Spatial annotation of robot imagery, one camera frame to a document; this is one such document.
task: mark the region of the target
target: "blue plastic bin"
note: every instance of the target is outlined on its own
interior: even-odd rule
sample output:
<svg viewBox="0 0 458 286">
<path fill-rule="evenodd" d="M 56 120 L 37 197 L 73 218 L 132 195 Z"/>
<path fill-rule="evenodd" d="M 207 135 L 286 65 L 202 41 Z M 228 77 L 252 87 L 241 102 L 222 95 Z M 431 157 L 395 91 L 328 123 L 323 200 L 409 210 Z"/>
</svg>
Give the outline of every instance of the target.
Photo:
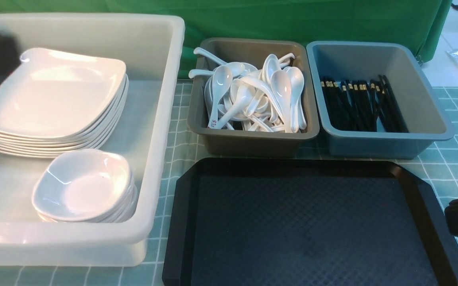
<svg viewBox="0 0 458 286">
<path fill-rule="evenodd" d="M 307 45 L 320 121 L 333 156 L 413 159 L 434 141 L 453 137 L 454 127 L 432 87 L 405 47 L 389 43 L 318 41 Z M 320 76 L 379 80 L 385 74 L 409 133 L 342 131 L 329 120 Z"/>
</svg>

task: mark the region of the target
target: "tray rim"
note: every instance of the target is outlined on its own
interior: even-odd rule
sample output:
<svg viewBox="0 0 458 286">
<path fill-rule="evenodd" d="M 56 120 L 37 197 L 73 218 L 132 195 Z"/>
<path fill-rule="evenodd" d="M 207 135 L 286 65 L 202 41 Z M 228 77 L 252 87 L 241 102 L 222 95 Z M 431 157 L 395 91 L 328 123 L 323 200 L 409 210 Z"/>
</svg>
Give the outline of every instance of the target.
<svg viewBox="0 0 458 286">
<path fill-rule="evenodd" d="M 407 194 L 408 190 L 404 191 L 404 196 L 408 207 L 411 210 L 411 215 L 414 219 L 418 234 L 422 240 L 423 248 L 430 261 L 432 270 L 438 284 L 447 286 L 458 285 L 458 244 L 449 230 L 445 221 L 444 214 L 436 199 L 434 191 L 427 182 L 418 178 L 405 168 L 390 161 L 345 161 L 345 160 L 298 160 L 298 159 L 245 159 L 245 158 L 205 158 L 198 161 L 191 169 L 189 169 L 176 183 L 175 199 L 173 202 L 173 211 L 171 216 L 171 226 L 169 227 L 169 242 L 165 252 L 164 266 L 162 271 L 162 280 L 165 286 L 190 285 L 191 281 L 191 256 L 193 248 L 188 248 L 186 245 L 193 245 L 195 237 L 196 216 L 193 215 L 196 208 L 196 196 L 191 195 L 192 188 L 198 183 L 198 172 L 205 168 L 204 165 L 213 162 L 218 164 L 227 164 L 229 161 L 240 161 L 240 164 L 248 165 L 249 161 L 252 164 L 270 166 L 272 163 L 280 166 L 289 164 L 293 167 L 311 167 L 323 168 L 339 167 L 340 170 L 349 170 L 351 167 L 357 167 L 358 172 L 367 172 L 363 170 L 374 169 L 382 174 L 388 173 L 390 178 L 396 178 L 400 181 L 402 189 L 417 186 L 416 197 L 418 206 L 423 210 L 422 218 L 430 222 L 430 231 L 434 230 L 434 234 L 426 234 L 427 230 L 418 226 L 419 211 L 412 210 L 411 194 Z M 433 251 L 437 255 L 433 260 Z"/>
</svg>

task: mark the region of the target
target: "white plastic bin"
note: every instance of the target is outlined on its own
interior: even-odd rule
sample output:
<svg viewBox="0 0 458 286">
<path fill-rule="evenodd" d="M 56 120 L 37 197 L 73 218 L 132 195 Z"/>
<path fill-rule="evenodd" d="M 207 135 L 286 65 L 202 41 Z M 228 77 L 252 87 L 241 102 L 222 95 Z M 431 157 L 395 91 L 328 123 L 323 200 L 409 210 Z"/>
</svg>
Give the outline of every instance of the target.
<svg viewBox="0 0 458 286">
<path fill-rule="evenodd" d="M 144 260 L 184 31 L 183 20 L 175 16 L 0 15 L 0 33 L 18 38 L 22 50 L 44 47 L 126 63 L 128 99 L 102 150 L 125 156 L 140 187 L 136 212 L 126 222 L 40 222 L 31 192 L 50 161 L 0 154 L 0 265 L 134 266 Z"/>
</svg>

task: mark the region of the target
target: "white floor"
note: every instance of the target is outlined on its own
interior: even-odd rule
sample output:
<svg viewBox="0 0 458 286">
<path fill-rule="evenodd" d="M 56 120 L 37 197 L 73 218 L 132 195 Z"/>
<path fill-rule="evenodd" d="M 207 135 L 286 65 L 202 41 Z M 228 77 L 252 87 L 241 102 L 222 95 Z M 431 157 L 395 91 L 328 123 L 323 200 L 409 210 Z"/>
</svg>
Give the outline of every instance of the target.
<svg viewBox="0 0 458 286">
<path fill-rule="evenodd" d="M 446 52 L 453 49 L 458 49 L 458 11 L 450 9 L 434 58 L 422 66 L 433 87 L 458 87 L 458 66 Z"/>
</svg>

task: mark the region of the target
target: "gray plastic bin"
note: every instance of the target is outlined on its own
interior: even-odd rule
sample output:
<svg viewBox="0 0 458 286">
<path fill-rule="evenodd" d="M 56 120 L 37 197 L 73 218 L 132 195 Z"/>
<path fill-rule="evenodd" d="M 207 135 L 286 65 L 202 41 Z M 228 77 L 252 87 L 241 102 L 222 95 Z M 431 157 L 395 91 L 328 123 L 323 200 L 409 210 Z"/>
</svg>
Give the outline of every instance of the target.
<svg viewBox="0 0 458 286">
<path fill-rule="evenodd" d="M 248 132 L 242 130 L 209 129 L 208 114 L 204 103 L 204 86 L 208 77 L 198 76 L 194 80 L 188 112 L 190 130 L 199 134 L 208 152 L 221 155 L 292 157 L 300 143 L 313 139 L 319 133 L 318 111 L 312 84 L 307 51 L 294 42 L 251 39 L 210 38 L 200 47 L 212 52 L 226 62 L 247 62 L 258 69 L 269 54 L 279 58 L 292 52 L 298 67 L 305 77 L 302 104 L 307 120 L 307 129 L 302 133 Z M 196 68 L 213 70 L 217 65 L 200 56 Z"/>
<path fill-rule="evenodd" d="M 413 54 L 388 43 L 319 41 L 307 45 L 312 81 L 321 124 L 328 134 L 333 156 L 412 159 L 434 141 L 449 140 L 454 127 Z M 410 133 L 357 132 L 334 128 L 329 120 L 320 76 L 337 81 L 378 80 L 390 82 Z"/>
</svg>

